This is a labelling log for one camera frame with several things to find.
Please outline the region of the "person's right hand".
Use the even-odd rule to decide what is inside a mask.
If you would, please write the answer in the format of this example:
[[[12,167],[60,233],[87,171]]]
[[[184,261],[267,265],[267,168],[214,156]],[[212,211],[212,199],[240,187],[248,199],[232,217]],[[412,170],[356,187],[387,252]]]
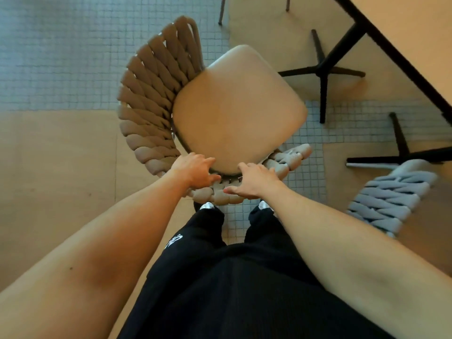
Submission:
[[[286,188],[286,185],[279,180],[274,168],[266,168],[262,164],[239,163],[239,170],[242,173],[242,181],[246,187],[248,196],[245,199],[265,199],[270,193]]]

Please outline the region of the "person's left hand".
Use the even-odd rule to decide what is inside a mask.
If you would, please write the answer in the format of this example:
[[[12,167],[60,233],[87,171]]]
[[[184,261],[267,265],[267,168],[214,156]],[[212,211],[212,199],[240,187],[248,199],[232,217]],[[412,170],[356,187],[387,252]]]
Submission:
[[[168,180],[183,192],[205,188],[205,178],[212,174],[210,168],[215,161],[213,157],[206,158],[203,154],[196,153],[179,156],[167,173]]]

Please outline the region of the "beige woven cushioned chair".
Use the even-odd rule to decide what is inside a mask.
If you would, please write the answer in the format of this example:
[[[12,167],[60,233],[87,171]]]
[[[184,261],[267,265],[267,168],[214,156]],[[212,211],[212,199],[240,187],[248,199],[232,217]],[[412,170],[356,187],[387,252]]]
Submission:
[[[223,189],[238,186],[238,164],[274,168],[283,180],[309,157],[309,144],[279,148],[306,122],[297,93],[251,46],[236,46],[208,67],[196,22],[179,16],[127,63],[118,92],[120,130],[136,159],[162,177],[181,155],[214,157],[221,180],[190,189],[198,203],[239,204]]]

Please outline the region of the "person's left forearm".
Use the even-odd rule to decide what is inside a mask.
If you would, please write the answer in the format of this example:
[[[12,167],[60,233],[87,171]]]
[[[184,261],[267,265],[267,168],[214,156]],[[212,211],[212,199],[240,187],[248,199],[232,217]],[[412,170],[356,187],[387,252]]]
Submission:
[[[0,293],[0,339],[107,339],[191,182],[172,169]]]

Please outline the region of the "person's right forearm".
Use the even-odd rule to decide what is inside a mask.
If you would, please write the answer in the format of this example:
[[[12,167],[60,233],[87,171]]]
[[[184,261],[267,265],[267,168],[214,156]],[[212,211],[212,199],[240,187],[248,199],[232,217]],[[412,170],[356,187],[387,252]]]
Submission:
[[[452,339],[452,278],[379,230],[282,182],[261,198],[324,288],[397,339]]]

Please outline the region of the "black trousers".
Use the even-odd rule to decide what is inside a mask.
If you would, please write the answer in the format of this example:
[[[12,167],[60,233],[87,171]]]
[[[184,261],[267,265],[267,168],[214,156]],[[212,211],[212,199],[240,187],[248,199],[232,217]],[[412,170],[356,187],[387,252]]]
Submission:
[[[393,339],[328,292],[270,209],[244,243],[224,213],[199,210],[168,242],[117,339]]]

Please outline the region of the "grey woven chair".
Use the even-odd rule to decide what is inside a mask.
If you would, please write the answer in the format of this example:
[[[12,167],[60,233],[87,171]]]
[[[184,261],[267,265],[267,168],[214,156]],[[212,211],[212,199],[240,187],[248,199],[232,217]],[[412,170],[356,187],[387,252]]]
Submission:
[[[430,192],[438,176],[423,159],[405,161],[385,176],[367,182],[346,213],[396,238],[403,223]]]

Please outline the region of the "beige table top black edge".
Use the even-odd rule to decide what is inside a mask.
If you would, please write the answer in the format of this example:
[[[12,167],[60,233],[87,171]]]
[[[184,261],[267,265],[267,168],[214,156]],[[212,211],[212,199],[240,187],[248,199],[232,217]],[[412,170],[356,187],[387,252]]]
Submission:
[[[335,0],[452,126],[452,0]]]

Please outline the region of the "black table pedestal base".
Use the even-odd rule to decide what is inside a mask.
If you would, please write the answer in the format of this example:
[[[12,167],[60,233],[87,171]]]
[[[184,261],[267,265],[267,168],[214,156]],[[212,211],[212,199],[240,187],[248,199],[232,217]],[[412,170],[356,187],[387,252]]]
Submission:
[[[398,155],[347,158],[347,167],[394,169],[395,167],[398,167],[413,159],[425,160],[431,164],[442,164],[447,161],[452,161],[452,146],[411,152],[396,113],[389,113],[389,118],[391,119],[393,125]]]
[[[315,46],[317,65],[304,68],[281,71],[282,77],[291,77],[298,75],[315,74],[320,80],[320,105],[319,122],[324,124],[326,120],[328,77],[330,74],[348,75],[364,78],[365,72],[353,69],[338,67],[336,64],[350,51],[355,44],[365,35],[366,31],[357,23],[347,31],[342,39],[335,45],[328,55],[325,55],[321,46],[319,36],[315,29],[312,29],[311,35]]]

